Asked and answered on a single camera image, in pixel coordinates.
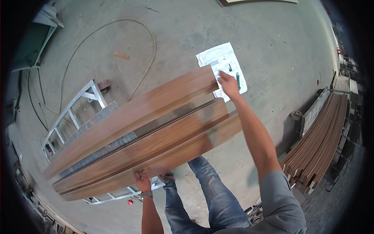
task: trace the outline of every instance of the gray t-shirt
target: gray t-shirt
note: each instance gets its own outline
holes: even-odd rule
[[[249,228],[228,228],[215,234],[305,233],[306,221],[283,172],[269,172],[260,183],[264,219]]]

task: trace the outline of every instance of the leg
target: leg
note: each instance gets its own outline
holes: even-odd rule
[[[165,214],[173,234],[205,234],[209,233],[207,228],[194,223],[183,207],[181,198],[177,193],[175,180],[165,179],[166,207]]]
[[[222,183],[214,168],[199,156],[188,162],[201,184],[209,210],[209,224],[214,230],[249,227],[247,215],[239,202]]]

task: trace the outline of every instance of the sleeve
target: sleeve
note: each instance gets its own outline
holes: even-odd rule
[[[253,226],[254,229],[305,233],[304,212],[282,171],[274,170],[264,176],[260,183],[260,193],[264,220]]]

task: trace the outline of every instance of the small wooden block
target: small wooden block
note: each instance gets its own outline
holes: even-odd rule
[[[128,54],[121,53],[121,52],[118,52],[118,51],[115,51],[114,55],[117,56],[117,57],[121,57],[121,58],[127,59],[127,60],[130,58],[130,56]]]

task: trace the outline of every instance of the gray floor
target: gray floor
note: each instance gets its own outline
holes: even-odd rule
[[[46,106],[59,111],[59,96],[64,70],[75,48],[91,32],[117,19],[135,19],[144,23],[157,41],[157,51],[150,70],[135,92],[135,97],[179,75],[198,68],[195,55],[216,45],[231,42],[248,84],[243,94],[247,103],[278,145],[292,130],[288,114],[299,109],[315,92],[327,86],[332,70],[338,69],[336,44],[331,22],[319,0],[243,3],[221,7],[216,0],[156,2],[143,0],[57,1],[55,7],[65,28],[51,39],[42,59],[40,75]],[[130,60],[113,56],[115,50],[128,53]],[[152,57],[152,39],[148,31],[135,22],[113,23],[91,36],[78,49],[68,69],[62,107],[90,80],[110,79],[112,90],[104,94],[107,102],[123,105],[147,68]],[[322,77],[322,84],[317,80]],[[30,83],[41,98],[36,69]],[[31,97],[44,120],[31,86]],[[48,162],[40,141],[43,129],[30,105],[27,82],[21,112],[10,137],[18,141],[23,153],[22,166],[35,180],[35,190],[55,212],[78,229],[96,233],[140,233],[142,204],[127,205],[127,199],[100,205],[84,201],[65,202],[41,173]],[[95,106],[81,103],[86,110],[79,118],[88,119]],[[229,111],[234,107],[227,103]],[[57,116],[43,109],[48,126]],[[239,200],[243,209],[260,197],[257,171],[242,133],[204,155],[222,181]],[[208,210],[200,185],[189,169],[175,169],[178,192],[192,219],[208,224]],[[165,227],[170,227],[163,212],[165,193],[154,191],[157,210]]]

